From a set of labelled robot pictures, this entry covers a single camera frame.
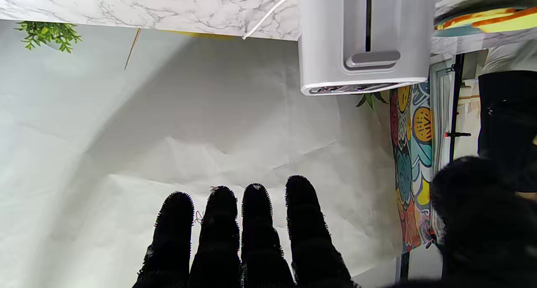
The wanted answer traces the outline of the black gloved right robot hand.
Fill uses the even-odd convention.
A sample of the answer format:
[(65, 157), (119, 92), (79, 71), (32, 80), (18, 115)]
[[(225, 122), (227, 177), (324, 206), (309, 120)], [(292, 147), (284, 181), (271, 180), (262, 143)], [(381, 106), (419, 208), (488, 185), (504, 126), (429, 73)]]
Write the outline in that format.
[[(313, 185), (286, 184), (292, 266), (284, 259), (265, 187), (244, 190), (243, 227), (234, 193), (212, 189), (190, 262), (194, 207), (189, 195), (167, 197), (135, 288), (356, 288), (336, 250)], [(431, 202), (445, 223), (440, 280), (406, 280), (395, 288), (535, 288), (536, 202), (508, 185), (477, 157), (443, 168), (431, 182)]]

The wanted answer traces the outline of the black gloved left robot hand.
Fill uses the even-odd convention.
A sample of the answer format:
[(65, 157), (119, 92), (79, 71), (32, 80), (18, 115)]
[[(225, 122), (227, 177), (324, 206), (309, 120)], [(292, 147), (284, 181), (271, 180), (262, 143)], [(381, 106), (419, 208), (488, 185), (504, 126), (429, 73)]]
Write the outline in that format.
[(510, 190), (536, 192), (537, 74), (516, 70), (481, 75), (478, 155)]

